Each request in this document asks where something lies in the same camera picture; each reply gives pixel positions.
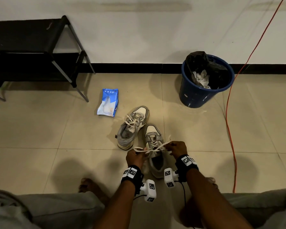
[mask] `trash bin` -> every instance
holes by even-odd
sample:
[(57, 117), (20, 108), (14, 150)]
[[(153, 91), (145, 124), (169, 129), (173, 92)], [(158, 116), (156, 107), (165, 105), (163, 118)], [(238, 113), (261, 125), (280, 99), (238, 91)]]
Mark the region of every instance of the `trash bin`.
[(185, 75), (184, 66), (186, 64), (184, 61), (181, 67), (182, 82), (181, 82), (181, 87), (180, 87), (180, 92), (179, 92), (179, 98), (181, 102), (187, 107), (199, 108), (202, 105), (204, 105), (206, 102), (208, 102), (218, 92), (223, 92), (227, 90), (233, 84), (234, 71), (232, 67), (226, 61), (222, 60), (219, 57), (216, 57), (213, 55), (208, 55), (208, 57), (209, 59), (214, 60), (214, 62), (220, 65), (224, 65), (228, 69), (230, 81), (226, 87), (220, 88), (220, 89), (206, 89), (206, 88), (199, 87), (196, 84), (194, 84), (192, 81), (190, 81), (189, 78)]

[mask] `tile floor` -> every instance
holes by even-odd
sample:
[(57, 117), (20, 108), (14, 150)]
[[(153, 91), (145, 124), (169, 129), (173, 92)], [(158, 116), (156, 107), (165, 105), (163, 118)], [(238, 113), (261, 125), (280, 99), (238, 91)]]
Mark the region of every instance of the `tile floor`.
[[(233, 155), (223, 114), (228, 91), (191, 109), (179, 100), (180, 83), (178, 74), (81, 74), (78, 84), (89, 103), (68, 83), (5, 83), (0, 90), (7, 99), (0, 101), (0, 189), (72, 193), (86, 176), (112, 195), (126, 168), (126, 152), (114, 136), (128, 111), (146, 105), (149, 122), (166, 139), (185, 141), (201, 172), (215, 177), (222, 192), (231, 192)], [(115, 118), (96, 115), (102, 88), (119, 89)], [(238, 161), (237, 192), (286, 188), (286, 75), (240, 75), (228, 119)], [(134, 203), (130, 228), (183, 228), (177, 218), (182, 188), (168, 190), (162, 181), (156, 187), (154, 203)]]

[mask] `gray sneaker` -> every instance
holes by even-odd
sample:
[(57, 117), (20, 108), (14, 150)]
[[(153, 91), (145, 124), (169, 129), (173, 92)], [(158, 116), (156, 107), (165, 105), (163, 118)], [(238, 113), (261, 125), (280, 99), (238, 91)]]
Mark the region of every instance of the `gray sneaker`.
[(146, 106), (140, 106), (131, 111), (116, 135), (118, 147), (129, 150), (134, 144), (138, 131), (147, 123), (148, 118), (149, 109)]
[[(164, 143), (160, 130), (154, 124), (147, 124), (144, 127), (144, 141), (148, 150), (155, 150)], [(167, 159), (164, 156), (165, 148), (159, 151), (151, 151), (148, 157), (150, 172), (156, 178), (164, 178), (164, 169), (167, 168)]]

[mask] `white wall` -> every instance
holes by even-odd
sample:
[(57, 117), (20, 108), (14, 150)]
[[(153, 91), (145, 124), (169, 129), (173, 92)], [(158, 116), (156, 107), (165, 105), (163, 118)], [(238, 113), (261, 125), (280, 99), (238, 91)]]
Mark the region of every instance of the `white wall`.
[[(67, 15), (92, 62), (181, 63), (204, 50), (244, 63), (279, 1), (0, 0), (0, 20)], [(286, 0), (250, 63), (286, 63)]]

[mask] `blue plastic packet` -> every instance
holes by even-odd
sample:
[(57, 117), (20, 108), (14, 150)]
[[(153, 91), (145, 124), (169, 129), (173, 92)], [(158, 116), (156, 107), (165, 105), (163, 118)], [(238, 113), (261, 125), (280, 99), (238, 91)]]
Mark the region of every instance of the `blue plastic packet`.
[(118, 108), (118, 89), (103, 89), (102, 103), (98, 108), (97, 115), (114, 117)]

